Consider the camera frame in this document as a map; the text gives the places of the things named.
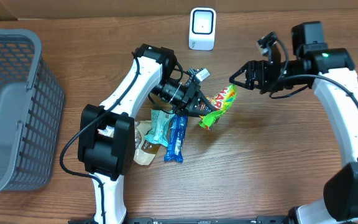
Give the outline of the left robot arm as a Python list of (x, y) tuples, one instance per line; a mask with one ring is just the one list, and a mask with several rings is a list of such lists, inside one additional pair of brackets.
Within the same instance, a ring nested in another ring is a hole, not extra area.
[(197, 79), (181, 84), (171, 78), (177, 67), (173, 50), (142, 44), (114, 93), (100, 105), (86, 105), (82, 111), (78, 160), (94, 184), (92, 223), (123, 223), (126, 219), (124, 175), (135, 153), (135, 117), (150, 94), (171, 104), (175, 114), (198, 117), (215, 111)]

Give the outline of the teal snack packet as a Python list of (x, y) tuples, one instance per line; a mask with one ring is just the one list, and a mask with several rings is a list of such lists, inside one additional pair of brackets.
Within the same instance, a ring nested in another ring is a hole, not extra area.
[(152, 144), (161, 144), (167, 147), (168, 127), (173, 117), (173, 114), (161, 110), (151, 110), (152, 129), (145, 135), (145, 139)]

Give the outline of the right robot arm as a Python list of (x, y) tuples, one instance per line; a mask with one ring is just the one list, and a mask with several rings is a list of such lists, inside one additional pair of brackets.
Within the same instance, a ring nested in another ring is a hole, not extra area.
[(307, 88), (323, 105), (342, 159), (341, 170), (323, 188), (321, 199), (293, 207), (282, 223), (358, 222), (358, 76), (349, 52), (328, 47), (320, 21), (304, 22), (291, 30), (294, 60), (276, 33), (257, 41), (263, 60), (246, 62), (229, 81), (257, 89), (272, 99), (286, 90), (293, 96)]

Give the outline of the blue cookie packet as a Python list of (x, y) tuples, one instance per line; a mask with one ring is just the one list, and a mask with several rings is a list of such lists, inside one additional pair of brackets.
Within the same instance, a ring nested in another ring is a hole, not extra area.
[(172, 119), (170, 128), (170, 139), (168, 141), (167, 152), (164, 156), (164, 161), (183, 162), (182, 149), (186, 134), (186, 127), (188, 124), (187, 116), (175, 115)]

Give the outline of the beige cookie pouch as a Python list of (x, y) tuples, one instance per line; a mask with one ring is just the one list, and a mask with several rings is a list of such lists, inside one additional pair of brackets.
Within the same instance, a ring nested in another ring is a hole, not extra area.
[(151, 121), (135, 122), (134, 161), (142, 166), (149, 166), (160, 148), (159, 144), (148, 142), (145, 136), (152, 129)]

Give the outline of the green gummy candy bag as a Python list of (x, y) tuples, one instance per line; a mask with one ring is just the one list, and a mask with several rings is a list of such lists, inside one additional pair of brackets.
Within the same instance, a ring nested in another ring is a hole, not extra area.
[(214, 96), (207, 96), (206, 99), (214, 107), (215, 111), (205, 116), (200, 116), (199, 125), (202, 128), (210, 130), (211, 127), (219, 120), (219, 118), (232, 106), (237, 96), (237, 88), (234, 84), (223, 88)]

